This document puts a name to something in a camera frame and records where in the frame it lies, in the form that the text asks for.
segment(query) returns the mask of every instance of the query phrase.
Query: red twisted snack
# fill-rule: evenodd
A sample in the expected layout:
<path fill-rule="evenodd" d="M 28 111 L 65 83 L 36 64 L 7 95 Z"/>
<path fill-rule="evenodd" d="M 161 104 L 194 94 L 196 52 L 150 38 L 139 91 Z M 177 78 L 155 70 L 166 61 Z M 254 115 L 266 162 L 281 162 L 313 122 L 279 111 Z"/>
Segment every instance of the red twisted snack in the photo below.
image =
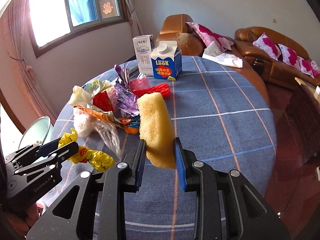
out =
<path fill-rule="evenodd" d="M 167 83 L 163 83 L 163 84 L 151 87 L 151 88 L 132 91 L 132 93 L 134 93 L 138 97 L 142 97 L 144 94 L 152 94 L 155 92 L 161 93 L 163 98 L 168 98 L 171 95 L 171 90 L 170 90 L 170 87 Z"/>

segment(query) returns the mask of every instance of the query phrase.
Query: pink floral pillow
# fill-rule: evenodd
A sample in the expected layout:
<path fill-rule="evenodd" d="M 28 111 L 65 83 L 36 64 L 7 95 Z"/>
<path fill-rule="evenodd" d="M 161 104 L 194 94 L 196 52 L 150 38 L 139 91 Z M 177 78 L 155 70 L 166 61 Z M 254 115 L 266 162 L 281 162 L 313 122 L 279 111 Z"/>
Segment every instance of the pink floral pillow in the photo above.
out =
<path fill-rule="evenodd" d="M 232 50 L 232 41 L 229 41 L 228 39 L 217 33 L 213 33 L 207 27 L 204 27 L 203 25 L 200 25 L 198 23 L 186 23 L 195 30 L 195 32 L 200 36 L 207 47 L 214 41 L 221 52 L 225 52 L 227 49 Z"/>
<path fill-rule="evenodd" d="M 311 62 L 307 61 L 303 57 L 299 57 L 299 56 L 298 56 L 298 60 L 300 63 L 300 71 L 306 75 L 309 75 L 313 79 L 315 79 L 315 77 L 313 75 L 313 71 L 312 71 L 313 69 L 311 66 Z"/>
<path fill-rule="evenodd" d="M 282 52 L 282 61 L 291 67 L 294 67 L 298 70 L 300 70 L 300 64 L 298 60 L 298 55 L 297 53 L 293 50 L 288 48 L 287 46 L 284 46 L 282 44 L 279 44 L 279 47 Z"/>
<path fill-rule="evenodd" d="M 271 58 L 278 60 L 281 55 L 281 51 L 278 46 L 270 39 L 265 33 L 263 33 L 256 41 L 252 43 L 266 52 Z"/>
<path fill-rule="evenodd" d="M 299 58 L 300 63 L 300 69 L 301 72 L 311 76 L 312 78 L 319 77 L 320 76 L 320 67 L 317 65 L 315 61 L 307 61 L 302 57 Z"/>

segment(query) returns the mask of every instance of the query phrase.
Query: white bottle cap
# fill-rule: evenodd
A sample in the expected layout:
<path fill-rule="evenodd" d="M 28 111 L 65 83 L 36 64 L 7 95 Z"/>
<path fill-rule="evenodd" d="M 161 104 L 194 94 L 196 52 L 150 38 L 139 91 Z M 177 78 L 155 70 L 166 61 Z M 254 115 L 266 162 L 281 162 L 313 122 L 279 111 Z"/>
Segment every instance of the white bottle cap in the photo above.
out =
<path fill-rule="evenodd" d="M 157 47 L 157 51 L 159 52 L 159 54 L 166 54 L 166 53 L 167 53 L 167 50 L 168 50 L 168 46 L 165 45 L 165 44 L 160 44 L 160 45 Z"/>

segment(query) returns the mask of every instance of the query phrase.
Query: leather armchair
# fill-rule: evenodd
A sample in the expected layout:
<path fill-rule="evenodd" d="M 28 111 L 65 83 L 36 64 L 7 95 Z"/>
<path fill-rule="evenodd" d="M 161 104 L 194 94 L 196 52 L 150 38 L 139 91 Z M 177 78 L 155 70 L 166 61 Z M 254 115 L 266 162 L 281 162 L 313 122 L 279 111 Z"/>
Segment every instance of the leather armchair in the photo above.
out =
<path fill-rule="evenodd" d="M 186 22 L 193 22 L 192 18 L 187 14 L 168 16 L 156 40 L 177 41 L 182 55 L 202 56 L 206 46 Z"/>
<path fill-rule="evenodd" d="M 258 64 L 262 66 L 263 71 L 261 78 L 264 81 L 269 81 L 291 90 L 294 90 L 297 85 L 294 79 L 295 77 L 298 77 L 314 86 L 320 84 L 319 77 L 313 79 L 280 60 L 277 61 L 271 59 L 267 53 L 254 46 L 252 43 L 256 41 L 263 33 L 266 33 L 266 35 L 275 43 L 283 44 L 293 49 L 298 56 L 310 61 L 311 59 L 308 52 L 299 43 L 274 30 L 264 27 L 249 27 L 236 30 L 236 39 L 234 40 L 234 43 L 237 50 L 251 66 Z"/>

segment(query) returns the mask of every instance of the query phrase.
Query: yellow sponge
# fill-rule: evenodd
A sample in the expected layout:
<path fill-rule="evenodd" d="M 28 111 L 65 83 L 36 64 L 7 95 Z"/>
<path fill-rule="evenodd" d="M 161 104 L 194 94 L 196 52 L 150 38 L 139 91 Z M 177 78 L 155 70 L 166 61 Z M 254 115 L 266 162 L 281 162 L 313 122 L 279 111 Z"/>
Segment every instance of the yellow sponge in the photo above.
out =
<path fill-rule="evenodd" d="M 146 141 L 147 158 L 159 168 L 175 169 L 173 140 L 175 133 L 167 106 L 160 93 L 145 94 L 138 99 L 140 139 Z"/>

